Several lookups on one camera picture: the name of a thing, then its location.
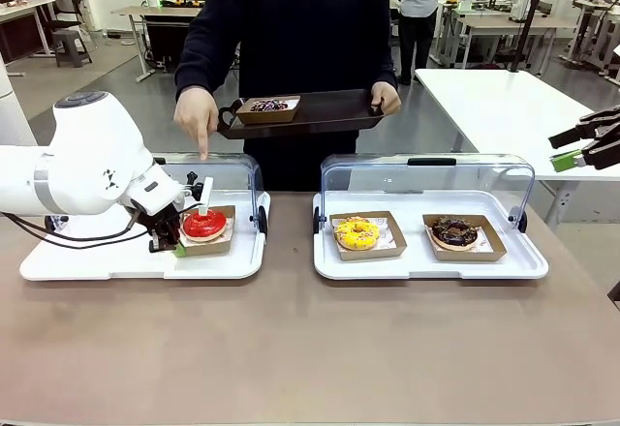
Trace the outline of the person's right hand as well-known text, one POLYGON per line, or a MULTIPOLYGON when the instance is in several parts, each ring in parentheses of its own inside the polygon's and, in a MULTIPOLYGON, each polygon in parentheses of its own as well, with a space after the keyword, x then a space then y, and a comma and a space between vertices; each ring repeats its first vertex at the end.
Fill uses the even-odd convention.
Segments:
POLYGON ((197 144, 202 160, 207 159, 210 136, 217 132, 218 114, 213 96, 201 87, 185 88, 177 99, 173 120, 197 144))

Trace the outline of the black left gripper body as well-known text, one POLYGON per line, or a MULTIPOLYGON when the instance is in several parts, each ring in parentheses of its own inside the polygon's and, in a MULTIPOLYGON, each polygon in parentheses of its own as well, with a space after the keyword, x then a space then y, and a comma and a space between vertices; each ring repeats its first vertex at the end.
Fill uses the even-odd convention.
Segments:
POLYGON ((152 233, 158 235, 159 252, 175 250, 180 240, 180 213, 173 203, 153 216, 143 213, 142 224, 149 235, 152 233))

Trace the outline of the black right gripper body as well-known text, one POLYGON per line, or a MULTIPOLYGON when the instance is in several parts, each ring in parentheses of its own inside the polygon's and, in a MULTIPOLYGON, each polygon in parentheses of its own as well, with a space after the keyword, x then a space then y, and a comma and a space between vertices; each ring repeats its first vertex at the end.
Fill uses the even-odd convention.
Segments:
POLYGON ((595 131, 594 167, 604 169, 619 164, 619 106, 597 115, 600 124, 595 131))

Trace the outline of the person's left hand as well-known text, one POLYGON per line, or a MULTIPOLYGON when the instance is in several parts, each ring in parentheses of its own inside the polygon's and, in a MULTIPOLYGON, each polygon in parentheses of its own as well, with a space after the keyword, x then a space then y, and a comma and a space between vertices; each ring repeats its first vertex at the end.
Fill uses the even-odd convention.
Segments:
POLYGON ((393 115, 401 108, 397 89, 385 81, 377 81, 371 88, 371 107, 375 114, 393 115))

